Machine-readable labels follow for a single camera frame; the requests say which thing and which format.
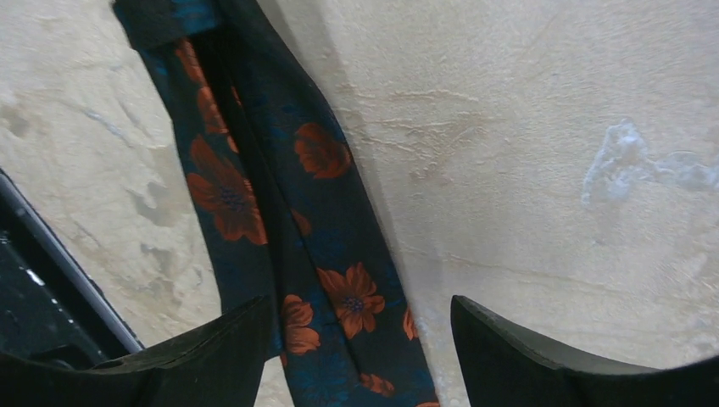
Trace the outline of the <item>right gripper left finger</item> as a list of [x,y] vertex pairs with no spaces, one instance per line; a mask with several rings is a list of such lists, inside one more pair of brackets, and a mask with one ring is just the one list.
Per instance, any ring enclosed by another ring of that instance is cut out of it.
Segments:
[[271,335],[266,296],[87,370],[1,356],[3,406],[252,406]]

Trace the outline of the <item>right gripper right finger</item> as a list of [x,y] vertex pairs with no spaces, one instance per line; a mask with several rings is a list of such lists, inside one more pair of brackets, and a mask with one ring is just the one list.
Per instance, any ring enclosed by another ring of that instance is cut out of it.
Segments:
[[460,295],[451,327],[471,407],[718,404],[718,358],[659,370],[591,354]]

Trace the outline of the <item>dark orange floral tie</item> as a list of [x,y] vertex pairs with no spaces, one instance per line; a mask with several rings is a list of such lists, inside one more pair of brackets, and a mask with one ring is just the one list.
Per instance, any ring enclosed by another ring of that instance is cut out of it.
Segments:
[[116,1],[172,121],[221,307],[272,299],[297,406],[436,406],[332,109],[255,1]]

